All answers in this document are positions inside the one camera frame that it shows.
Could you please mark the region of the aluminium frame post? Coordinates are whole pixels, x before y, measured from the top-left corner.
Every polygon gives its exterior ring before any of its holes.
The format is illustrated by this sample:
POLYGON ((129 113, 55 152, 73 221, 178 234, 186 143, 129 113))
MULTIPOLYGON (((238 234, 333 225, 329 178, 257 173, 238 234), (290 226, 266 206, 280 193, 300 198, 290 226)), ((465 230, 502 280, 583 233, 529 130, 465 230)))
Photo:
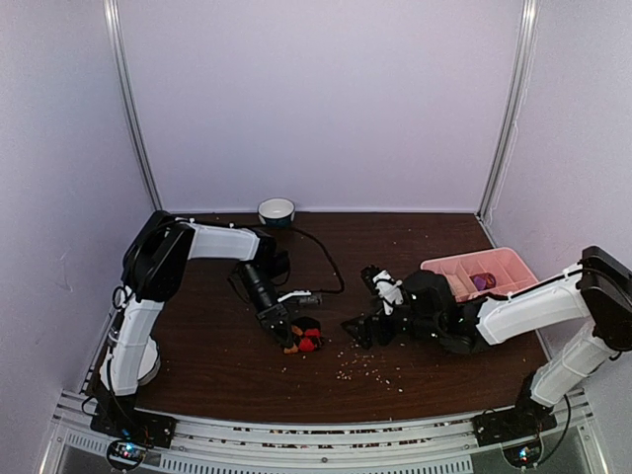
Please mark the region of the aluminium frame post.
POLYGON ((520 24, 513 61, 513 72, 500 133, 492 166, 483 192, 477 216, 484 224, 490 224, 505 179, 516 134, 519 110, 526 94, 538 22, 537 0, 522 2, 520 24))
POLYGON ((154 210, 162 210, 163 203, 158 191, 154 173, 152 171, 141 123, 134 99, 132 81, 126 58, 123 31, 119 14, 119 1, 105 0, 103 2, 106 27, 110 38, 112 53, 118 76, 118 86, 122 99, 124 117, 136 162, 139 167, 143 186, 154 210))

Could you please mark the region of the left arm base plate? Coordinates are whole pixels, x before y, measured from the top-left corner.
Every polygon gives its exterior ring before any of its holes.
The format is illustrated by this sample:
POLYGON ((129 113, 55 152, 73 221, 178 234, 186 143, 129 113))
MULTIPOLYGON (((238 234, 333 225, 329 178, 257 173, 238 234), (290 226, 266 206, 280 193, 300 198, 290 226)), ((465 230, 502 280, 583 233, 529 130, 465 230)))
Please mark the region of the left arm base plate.
POLYGON ((177 421, 173 417, 134 411, 130 417, 122 414, 97 413, 90 429, 96 433, 130 440, 149 447, 169 448, 177 421))

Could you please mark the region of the white scalloped bowl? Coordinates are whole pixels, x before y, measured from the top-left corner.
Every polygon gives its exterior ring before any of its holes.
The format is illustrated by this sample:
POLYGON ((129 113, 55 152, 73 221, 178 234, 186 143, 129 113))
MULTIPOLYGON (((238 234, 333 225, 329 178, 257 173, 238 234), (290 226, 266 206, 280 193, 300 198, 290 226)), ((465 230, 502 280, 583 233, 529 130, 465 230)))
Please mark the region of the white scalloped bowl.
POLYGON ((139 366, 137 383, 144 386, 150 383, 158 374, 161 367, 159 345, 153 338, 149 338, 139 366))

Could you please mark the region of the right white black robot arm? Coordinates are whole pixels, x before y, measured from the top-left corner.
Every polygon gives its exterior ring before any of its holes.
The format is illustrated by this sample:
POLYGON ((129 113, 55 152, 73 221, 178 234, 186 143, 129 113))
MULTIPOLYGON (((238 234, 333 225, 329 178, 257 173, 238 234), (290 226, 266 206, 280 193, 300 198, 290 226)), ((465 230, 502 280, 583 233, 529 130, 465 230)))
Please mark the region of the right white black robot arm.
POLYGON ((513 435, 528 435, 545 410, 606 360, 631 349, 631 271, 598 246, 545 279, 537 279, 510 248, 426 260, 401 279, 368 266, 361 278, 374 307, 342 327, 366 349, 408 335, 474 355, 525 333, 577 322, 577 333, 525 379, 521 400, 506 417, 513 435))

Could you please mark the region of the right aluminium frame post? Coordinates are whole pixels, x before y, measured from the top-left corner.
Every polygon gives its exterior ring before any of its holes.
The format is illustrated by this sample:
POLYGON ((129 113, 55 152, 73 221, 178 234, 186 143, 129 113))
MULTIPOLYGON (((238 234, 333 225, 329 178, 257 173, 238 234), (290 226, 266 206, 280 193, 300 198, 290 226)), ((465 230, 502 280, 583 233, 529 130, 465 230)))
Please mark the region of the right aluminium frame post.
POLYGON ((483 192, 477 216, 484 224, 490 224, 505 179, 516 134, 519 110, 526 94, 538 22, 537 0, 522 2, 520 24, 513 61, 513 72, 500 133, 492 166, 483 192))

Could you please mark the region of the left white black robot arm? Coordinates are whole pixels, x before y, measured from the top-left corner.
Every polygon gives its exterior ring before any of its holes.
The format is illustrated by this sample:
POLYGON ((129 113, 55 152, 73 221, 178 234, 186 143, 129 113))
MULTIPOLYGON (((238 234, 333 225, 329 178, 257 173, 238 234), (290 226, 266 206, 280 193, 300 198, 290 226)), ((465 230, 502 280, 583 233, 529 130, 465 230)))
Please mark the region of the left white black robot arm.
POLYGON ((314 293, 277 293, 274 278, 289 269, 287 252, 277 249, 271 235, 250 228, 215 226, 158 210, 151 214, 123 258, 121 285, 115 305, 121 317, 110 335, 110 350, 100 369, 105 388, 130 396, 150 381, 158 368, 158 350, 151 339, 164 304, 179 290, 188 261, 233 260, 235 274, 254 306, 264 331, 293 355, 323 345, 321 326, 309 317, 294 318, 286 305, 309 300, 314 293))

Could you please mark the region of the maroon purple orange sock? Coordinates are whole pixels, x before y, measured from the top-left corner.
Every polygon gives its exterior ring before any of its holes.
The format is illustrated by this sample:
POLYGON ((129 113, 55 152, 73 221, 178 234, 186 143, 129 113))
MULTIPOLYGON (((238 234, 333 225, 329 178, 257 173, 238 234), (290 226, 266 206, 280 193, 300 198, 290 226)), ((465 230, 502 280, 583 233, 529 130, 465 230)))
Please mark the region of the maroon purple orange sock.
POLYGON ((497 286, 496 277, 492 273, 479 273, 470 277, 477 291, 485 291, 497 286))

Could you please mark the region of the pink divided organizer box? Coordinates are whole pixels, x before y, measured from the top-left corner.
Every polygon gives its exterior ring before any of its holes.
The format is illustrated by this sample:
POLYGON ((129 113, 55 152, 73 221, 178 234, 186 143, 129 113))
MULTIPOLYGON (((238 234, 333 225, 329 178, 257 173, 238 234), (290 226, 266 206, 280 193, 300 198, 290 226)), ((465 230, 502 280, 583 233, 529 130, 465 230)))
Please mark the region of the pink divided organizer box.
POLYGON ((516 293, 538 283, 522 258, 511 248, 498 248, 426 260, 421 269, 445 276, 458 302, 486 292, 516 293))

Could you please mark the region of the beige rolled sock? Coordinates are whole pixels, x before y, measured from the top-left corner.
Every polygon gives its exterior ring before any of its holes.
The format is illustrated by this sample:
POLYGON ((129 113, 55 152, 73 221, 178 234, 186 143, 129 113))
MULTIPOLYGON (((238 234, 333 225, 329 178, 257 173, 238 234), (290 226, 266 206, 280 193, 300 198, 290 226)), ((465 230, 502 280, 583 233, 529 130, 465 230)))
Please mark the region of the beige rolled sock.
POLYGON ((460 298, 469 293, 468 287, 458 277, 454 278, 453 276, 450 276, 447 280, 455 297, 460 298))

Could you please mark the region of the front aluminium rail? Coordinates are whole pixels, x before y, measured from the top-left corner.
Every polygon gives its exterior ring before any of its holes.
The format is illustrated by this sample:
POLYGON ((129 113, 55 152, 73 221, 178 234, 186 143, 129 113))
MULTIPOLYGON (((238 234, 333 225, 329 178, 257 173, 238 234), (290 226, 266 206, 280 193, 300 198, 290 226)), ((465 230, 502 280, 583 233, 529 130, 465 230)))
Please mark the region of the front aluminium rail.
MULTIPOLYGON (((408 421, 288 425, 171 415, 169 448, 148 450, 130 473, 613 473, 584 390, 553 414, 559 426, 542 441, 543 464, 515 468, 510 454, 531 439, 479 446, 477 413, 408 421)), ((85 397, 62 392, 36 473, 120 473, 106 458, 113 439, 90 430, 85 397)))

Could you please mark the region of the left aluminium frame post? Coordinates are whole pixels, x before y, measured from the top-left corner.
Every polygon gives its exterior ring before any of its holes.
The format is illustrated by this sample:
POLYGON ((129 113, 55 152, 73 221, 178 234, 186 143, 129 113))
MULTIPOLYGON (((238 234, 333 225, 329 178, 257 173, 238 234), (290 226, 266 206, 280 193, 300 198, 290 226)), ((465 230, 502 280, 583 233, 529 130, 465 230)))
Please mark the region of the left aluminium frame post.
POLYGON ((126 58, 123 31, 119 14, 119 1, 105 0, 103 2, 106 27, 110 38, 112 53, 118 76, 118 86, 122 99, 124 117, 136 162, 139 167, 143 186, 154 210, 162 210, 163 203, 158 191, 154 173, 152 171, 141 123, 134 99, 132 81, 126 58))

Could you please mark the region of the teal white ceramic bowl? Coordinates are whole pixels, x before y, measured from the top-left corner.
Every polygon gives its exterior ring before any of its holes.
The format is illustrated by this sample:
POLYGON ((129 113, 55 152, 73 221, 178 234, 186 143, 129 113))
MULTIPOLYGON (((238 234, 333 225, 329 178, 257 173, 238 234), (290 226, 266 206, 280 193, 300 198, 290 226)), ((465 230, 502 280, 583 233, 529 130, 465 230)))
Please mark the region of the teal white ceramic bowl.
POLYGON ((295 204, 283 197, 273 197, 262 201, 258 206, 260 222, 270 228, 289 227, 295 215, 295 204))

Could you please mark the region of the black argyle sock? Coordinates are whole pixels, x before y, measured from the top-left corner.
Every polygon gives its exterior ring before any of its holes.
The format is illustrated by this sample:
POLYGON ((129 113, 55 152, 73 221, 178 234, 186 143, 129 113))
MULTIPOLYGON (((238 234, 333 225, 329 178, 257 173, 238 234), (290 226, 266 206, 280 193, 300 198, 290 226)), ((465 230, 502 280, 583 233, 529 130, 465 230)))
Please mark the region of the black argyle sock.
POLYGON ((291 335, 292 346, 282 349, 285 355, 317 352, 324 344, 321 323, 311 317, 294 319, 291 323, 291 335))

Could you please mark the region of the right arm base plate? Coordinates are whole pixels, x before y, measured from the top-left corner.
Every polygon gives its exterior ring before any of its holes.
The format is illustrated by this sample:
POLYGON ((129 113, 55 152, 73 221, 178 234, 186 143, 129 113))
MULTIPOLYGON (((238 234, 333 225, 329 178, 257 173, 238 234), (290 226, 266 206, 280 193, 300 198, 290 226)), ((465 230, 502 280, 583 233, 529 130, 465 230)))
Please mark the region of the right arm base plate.
POLYGON ((558 426, 552 414, 536 416, 516 408, 487 411, 475 416, 471 422, 479 446, 505 444, 523 438, 536 439, 558 426))

